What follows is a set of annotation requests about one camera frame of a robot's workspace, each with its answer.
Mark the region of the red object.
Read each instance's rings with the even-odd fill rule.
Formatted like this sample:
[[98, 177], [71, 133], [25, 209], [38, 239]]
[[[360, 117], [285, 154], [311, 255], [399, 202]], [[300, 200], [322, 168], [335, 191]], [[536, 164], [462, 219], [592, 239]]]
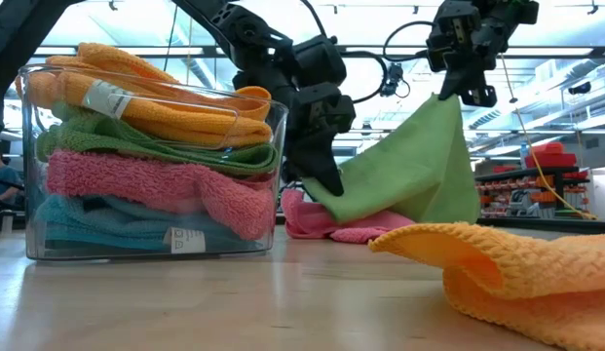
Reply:
[[536, 162], [542, 168], [564, 168], [575, 167], [577, 157], [574, 153], [565, 151], [564, 145], [559, 141], [534, 146], [525, 157], [525, 163], [528, 168], [536, 168]]

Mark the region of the green microfiber towel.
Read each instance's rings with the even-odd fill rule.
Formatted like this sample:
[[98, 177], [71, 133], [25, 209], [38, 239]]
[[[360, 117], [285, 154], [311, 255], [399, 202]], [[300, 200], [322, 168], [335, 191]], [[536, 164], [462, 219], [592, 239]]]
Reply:
[[303, 184], [340, 223], [384, 210], [415, 222], [475, 223], [479, 216], [461, 103], [455, 96], [430, 96], [388, 136], [339, 169], [341, 196], [313, 178]]
[[75, 152], [120, 153], [177, 164], [200, 164], [215, 171], [254, 176], [274, 171], [281, 154], [270, 143], [221, 150], [176, 146], [144, 134], [129, 124], [98, 112], [56, 102], [52, 112], [61, 123], [51, 125], [36, 141], [36, 156], [47, 162], [59, 149]]

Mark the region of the black shelf with orange bins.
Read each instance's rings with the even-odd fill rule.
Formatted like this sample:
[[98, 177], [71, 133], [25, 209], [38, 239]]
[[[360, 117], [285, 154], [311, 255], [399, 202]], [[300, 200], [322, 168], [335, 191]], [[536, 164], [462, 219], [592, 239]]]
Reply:
[[593, 219], [587, 172], [555, 167], [480, 175], [475, 189], [482, 218]]

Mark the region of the clear plastic bin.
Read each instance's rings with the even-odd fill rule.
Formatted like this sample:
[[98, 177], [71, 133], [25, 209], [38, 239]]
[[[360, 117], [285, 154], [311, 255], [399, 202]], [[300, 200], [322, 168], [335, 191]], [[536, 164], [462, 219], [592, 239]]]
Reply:
[[[30, 65], [25, 67], [19, 76], [36, 72], [45, 67], [46, 64]], [[234, 93], [219, 92], [214, 90], [202, 89], [198, 87], [181, 85], [190, 91], [208, 95], [218, 92], [222, 95], [231, 96]], [[165, 243], [170, 246], [169, 252], [154, 252], [144, 250], [119, 249], [102, 245], [53, 241], [46, 238], [46, 223], [35, 219], [35, 213], [38, 207], [47, 199], [48, 196], [56, 194], [50, 192], [46, 185], [48, 163], [42, 162], [36, 156], [36, 141], [38, 136], [46, 131], [51, 125], [58, 125], [61, 121], [55, 117], [51, 110], [38, 107], [21, 97], [23, 108], [23, 148], [25, 151], [25, 191], [26, 191], [26, 253], [30, 258], [37, 260], [89, 260], [89, 259], [110, 259], [120, 257], [173, 257], [173, 256], [199, 256], [199, 255], [221, 255], [221, 254], [245, 254], [258, 253], [269, 250], [272, 246], [275, 224], [273, 229], [263, 237], [256, 239], [263, 247], [255, 251], [240, 252], [215, 252], [209, 253], [206, 249], [204, 234], [197, 230], [172, 228], [165, 235]], [[284, 143], [284, 126], [286, 122], [286, 108], [270, 99], [271, 108], [266, 118], [268, 126], [272, 130], [272, 136], [269, 141], [263, 143], [272, 144], [281, 154]], [[189, 146], [208, 150], [221, 150], [225, 147], [217, 146], [214, 148], [204, 147], [194, 144], [185, 144], [171, 141], [178, 146]], [[138, 158], [126, 156], [120, 153], [103, 152], [78, 152], [78, 153], [99, 153], [116, 154], [124, 157], [137, 159], [156, 160], [148, 158]], [[281, 164], [272, 172], [259, 175], [230, 175], [218, 172], [232, 179], [241, 180], [250, 184], [259, 182], [268, 182], [272, 193], [275, 196], [275, 208], [277, 212], [277, 198], [279, 190], [279, 175]]]

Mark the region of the person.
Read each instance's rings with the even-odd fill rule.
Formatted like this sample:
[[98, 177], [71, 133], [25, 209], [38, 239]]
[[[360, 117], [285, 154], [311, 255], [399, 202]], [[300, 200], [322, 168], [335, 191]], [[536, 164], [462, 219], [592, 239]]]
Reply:
[[22, 185], [18, 172], [3, 162], [0, 153], [0, 200], [14, 205], [19, 195], [19, 189], [15, 184]]

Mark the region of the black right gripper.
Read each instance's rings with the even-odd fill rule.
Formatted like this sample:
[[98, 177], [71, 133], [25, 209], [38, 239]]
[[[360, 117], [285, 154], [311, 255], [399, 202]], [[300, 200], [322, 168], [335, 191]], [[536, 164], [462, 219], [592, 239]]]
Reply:
[[507, 0], [442, 2], [426, 41], [431, 71], [445, 73], [439, 100], [458, 95], [466, 105], [496, 105], [484, 72], [496, 67], [496, 56], [507, 46], [509, 7]]

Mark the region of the orange microfiber towel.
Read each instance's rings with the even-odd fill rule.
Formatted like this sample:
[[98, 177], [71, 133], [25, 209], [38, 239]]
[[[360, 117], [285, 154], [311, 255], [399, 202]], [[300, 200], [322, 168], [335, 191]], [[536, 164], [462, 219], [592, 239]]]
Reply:
[[369, 241], [442, 271], [457, 311], [568, 351], [605, 351], [605, 234], [554, 240], [423, 223]]
[[270, 140], [270, 93], [256, 86], [231, 96], [183, 87], [165, 71], [114, 47], [82, 43], [15, 81], [18, 95], [62, 121], [120, 120], [161, 140], [214, 148]]

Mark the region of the grey cabinet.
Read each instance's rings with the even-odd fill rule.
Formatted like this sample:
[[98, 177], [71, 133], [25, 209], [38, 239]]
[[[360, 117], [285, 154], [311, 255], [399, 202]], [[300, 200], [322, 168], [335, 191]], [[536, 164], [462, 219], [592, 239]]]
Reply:
[[591, 212], [605, 220], [605, 167], [591, 170], [589, 196]]

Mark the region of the white ceiling vent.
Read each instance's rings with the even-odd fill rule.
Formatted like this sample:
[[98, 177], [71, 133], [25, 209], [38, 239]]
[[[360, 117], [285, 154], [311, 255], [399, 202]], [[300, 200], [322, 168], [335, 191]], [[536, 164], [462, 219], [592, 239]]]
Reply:
[[555, 74], [556, 71], [557, 71], [556, 60], [555, 59], [546, 60], [545, 62], [543, 62], [542, 64], [538, 65], [535, 68], [535, 71], [534, 71], [535, 81], [538, 83], [546, 82], [547, 80], [549, 80], [553, 77], [553, 75]]

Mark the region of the blue microfiber towel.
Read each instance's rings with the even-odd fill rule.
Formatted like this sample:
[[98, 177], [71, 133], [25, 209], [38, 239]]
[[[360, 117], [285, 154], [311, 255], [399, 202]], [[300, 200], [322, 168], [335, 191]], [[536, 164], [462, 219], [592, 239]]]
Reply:
[[246, 240], [206, 214], [174, 214], [114, 196], [64, 197], [53, 194], [38, 207], [35, 219], [46, 223], [46, 238], [119, 249], [169, 252], [165, 235], [172, 228], [204, 234], [209, 253], [255, 251]]

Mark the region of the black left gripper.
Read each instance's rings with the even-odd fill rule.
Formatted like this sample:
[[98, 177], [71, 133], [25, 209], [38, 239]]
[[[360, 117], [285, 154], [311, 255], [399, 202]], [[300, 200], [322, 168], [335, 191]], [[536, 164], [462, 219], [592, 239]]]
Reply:
[[289, 168], [297, 177], [317, 180], [330, 194], [343, 195], [332, 140], [304, 137], [329, 129], [337, 134], [348, 132], [356, 118], [353, 100], [335, 84], [323, 82], [294, 91], [288, 107], [285, 157]]

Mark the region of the pink microfiber towel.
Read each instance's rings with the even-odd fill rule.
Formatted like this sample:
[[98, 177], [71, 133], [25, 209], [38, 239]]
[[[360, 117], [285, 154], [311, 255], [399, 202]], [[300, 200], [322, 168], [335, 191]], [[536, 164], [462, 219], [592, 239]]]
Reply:
[[276, 219], [268, 182], [250, 184], [198, 164], [59, 150], [49, 159], [46, 185], [63, 196], [115, 196], [175, 215], [205, 212], [249, 240], [271, 231]]
[[345, 223], [337, 223], [321, 204], [306, 202], [300, 190], [287, 189], [281, 196], [285, 231], [293, 239], [330, 239], [347, 244], [366, 244], [414, 221], [390, 211]]

